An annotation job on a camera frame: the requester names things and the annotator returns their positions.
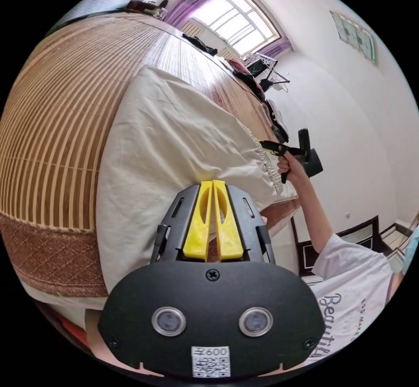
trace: hand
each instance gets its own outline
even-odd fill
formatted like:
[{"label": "hand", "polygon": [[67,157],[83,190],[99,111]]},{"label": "hand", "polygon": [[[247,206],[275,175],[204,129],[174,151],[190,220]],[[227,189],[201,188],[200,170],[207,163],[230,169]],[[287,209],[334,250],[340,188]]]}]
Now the hand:
[{"label": "hand", "polygon": [[280,174],[288,172],[287,179],[293,185],[304,182],[309,178],[302,164],[289,151],[279,158],[278,172]]}]

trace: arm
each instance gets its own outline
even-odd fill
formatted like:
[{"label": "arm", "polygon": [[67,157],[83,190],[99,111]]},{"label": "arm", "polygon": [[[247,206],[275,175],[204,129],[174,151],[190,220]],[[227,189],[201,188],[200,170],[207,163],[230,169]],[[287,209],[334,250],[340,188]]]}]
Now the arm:
[{"label": "arm", "polygon": [[288,171],[288,179],[293,184],[299,196],[307,230],[314,250],[320,253],[333,235],[332,226],[326,217],[322,205],[317,198],[313,185],[301,163],[289,152],[278,162],[279,173]]}]

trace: lace trim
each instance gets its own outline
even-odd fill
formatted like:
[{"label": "lace trim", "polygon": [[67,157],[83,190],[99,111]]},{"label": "lace trim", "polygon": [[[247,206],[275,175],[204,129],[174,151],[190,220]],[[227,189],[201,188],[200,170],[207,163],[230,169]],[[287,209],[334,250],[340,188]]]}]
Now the lace trim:
[{"label": "lace trim", "polygon": [[281,176],[279,173],[275,170],[275,168],[272,166],[271,161],[269,160],[268,154],[266,153],[265,149],[262,148],[262,146],[259,144],[259,140],[252,134],[250,129],[248,129],[245,125],[243,125],[245,130],[250,134],[253,141],[256,144],[256,153],[259,155],[261,161],[263,162],[265,169],[269,175],[269,177],[272,180],[272,183],[274,184],[274,188],[276,191],[277,196],[280,196],[283,191],[283,185],[281,182]]}]

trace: window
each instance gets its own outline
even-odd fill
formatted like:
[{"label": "window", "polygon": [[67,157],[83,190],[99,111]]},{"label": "window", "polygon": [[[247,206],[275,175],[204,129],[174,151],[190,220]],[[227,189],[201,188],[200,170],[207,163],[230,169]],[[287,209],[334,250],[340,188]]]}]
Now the window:
[{"label": "window", "polygon": [[193,17],[231,45],[241,57],[280,38],[252,0],[211,0]]}]

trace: yellow 3d-printed bracket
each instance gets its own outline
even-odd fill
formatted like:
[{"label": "yellow 3d-printed bracket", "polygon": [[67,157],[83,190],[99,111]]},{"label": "yellow 3d-printed bracket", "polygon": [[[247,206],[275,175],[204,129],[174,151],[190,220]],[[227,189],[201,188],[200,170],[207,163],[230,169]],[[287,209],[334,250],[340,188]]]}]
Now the yellow 3d-printed bracket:
[{"label": "yellow 3d-printed bracket", "polygon": [[218,258],[220,262],[240,259],[244,250],[226,184],[223,181],[213,182]]},{"label": "yellow 3d-printed bracket", "polygon": [[183,254],[186,258],[207,261],[212,199],[213,181],[201,182],[189,231],[183,245]]}]

